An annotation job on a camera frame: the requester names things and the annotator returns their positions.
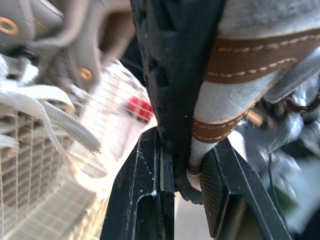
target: metal eyelet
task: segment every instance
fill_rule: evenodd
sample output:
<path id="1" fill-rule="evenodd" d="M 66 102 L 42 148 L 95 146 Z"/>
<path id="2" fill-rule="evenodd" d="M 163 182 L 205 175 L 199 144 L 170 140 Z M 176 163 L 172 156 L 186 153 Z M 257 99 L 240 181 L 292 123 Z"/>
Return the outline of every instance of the metal eyelet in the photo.
<path id="1" fill-rule="evenodd" d="M 88 81 L 92 80 L 92 73 L 86 68 L 82 67 L 80 69 L 80 75 L 85 80 L 88 80 Z"/>
<path id="2" fill-rule="evenodd" d="M 17 35 L 19 33 L 19 28 L 13 21 L 1 16 L 0 31 L 8 35 Z"/>

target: bicycle basket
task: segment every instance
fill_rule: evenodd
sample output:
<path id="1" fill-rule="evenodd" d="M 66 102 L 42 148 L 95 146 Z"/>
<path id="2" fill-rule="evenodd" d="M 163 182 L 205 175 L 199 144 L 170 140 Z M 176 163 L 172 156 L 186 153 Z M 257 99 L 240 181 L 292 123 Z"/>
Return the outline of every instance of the bicycle basket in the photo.
<path id="1" fill-rule="evenodd" d="M 0 148 L 2 239 L 98 239 L 114 178 L 141 132 L 155 125 L 151 109 L 140 106 L 148 102 L 145 90 L 119 62 L 103 71 L 101 83 L 78 112 L 79 121 L 101 141 L 101 152 L 92 155 L 54 126 L 81 169 L 76 176 L 41 121 L 14 109 L 0 115 L 0 134 L 19 142 L 17 153 Z"/>

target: shoelace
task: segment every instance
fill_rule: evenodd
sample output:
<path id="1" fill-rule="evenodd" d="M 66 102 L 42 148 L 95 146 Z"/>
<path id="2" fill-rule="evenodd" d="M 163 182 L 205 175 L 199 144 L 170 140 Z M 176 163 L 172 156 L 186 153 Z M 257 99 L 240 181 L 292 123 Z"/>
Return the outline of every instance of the shoelace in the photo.
<path id="1" fill-rule="evenodd" d="M 41 120 L 53 146 L 65 164 L 70 168 L 72 176 L 76 177 L 80 169 L 74 164 L 60 144 L 52 123 L 63 128 L 71 137 L 92 153 L 98 153 L 100 151 L 101 144 L 99 140 L 74 117 L 47 102 L 59 101 L 66 104 L 69 111 L 74 110 L 74 105 L 70 98 L 60 88 L 50 85 L 24 86 L 24 84 L 19 81 L 7 79 L 7 76 L 12 73 L 13 69 L 8 64 L 8 60 L 11 62 L 15 61 L 14 59 L 0 55 L 0 104 L 6 106 L 5 110 L 0 110 L 0 114 L 6 115 L 6 110 L 14 109 L 15 111 L 23 112 Z M 28 76 L 24 77 L 23 74 L 20 80 L 23 79 L 24 83 L 30 83 L 35 77 L 36 74 L 29 77 L 30 79 L 27 79 Z M 81 90 L 75 86 L 71 86 L 70 88 L 76 90 L 77 93 L 75 94 L 77 95 L 82 93 Z M 13 113 L 14 111 L 12 110 L 7 112 L 9 115 Z M 19 143 L 13 137 L 0 134 L 0 147 L 9 147 L 14 151 L 18 151 Z"/>

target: leather band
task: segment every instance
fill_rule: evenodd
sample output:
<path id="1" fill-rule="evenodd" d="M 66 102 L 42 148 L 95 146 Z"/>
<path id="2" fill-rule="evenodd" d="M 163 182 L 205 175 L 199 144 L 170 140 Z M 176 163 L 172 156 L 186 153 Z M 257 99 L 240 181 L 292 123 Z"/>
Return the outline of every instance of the leather band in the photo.
<path id="1" fill-rule="evenodd" d="M 246 83 L 279 69 L 287 73 L 320 46 L 320 29 L 255 39 L 217 38 L 204 80 Z"/>
<path id="2" fill-rule="evenodd" d="M 214 144 L 225 139 L 246 114 L 219 124 L 205 123 L 196 119 L 192 122 L 192 136 L 199 142 Z"/>
<path id="3" fill-rule="evenodd" d="M 286 99 L 285 104 L 287 108 L 294 113 L 306 114 L 313 112 L 320 106 L 320 88 L 315 99 L 308 106 L 297 105 L 293 100 L 290 99 Z"/>

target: red object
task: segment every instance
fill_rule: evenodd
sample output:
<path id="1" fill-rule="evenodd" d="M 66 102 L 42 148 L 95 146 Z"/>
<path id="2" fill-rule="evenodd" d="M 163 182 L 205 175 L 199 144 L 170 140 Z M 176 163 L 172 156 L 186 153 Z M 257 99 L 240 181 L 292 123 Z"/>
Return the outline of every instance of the red object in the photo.
<path id="1" fill-rule="evenodd" d="M 154 115 L 154 110 L 151 104 L 136 96 L 129 99 L 129 110 L 141 120 L 150 120 Z"/>

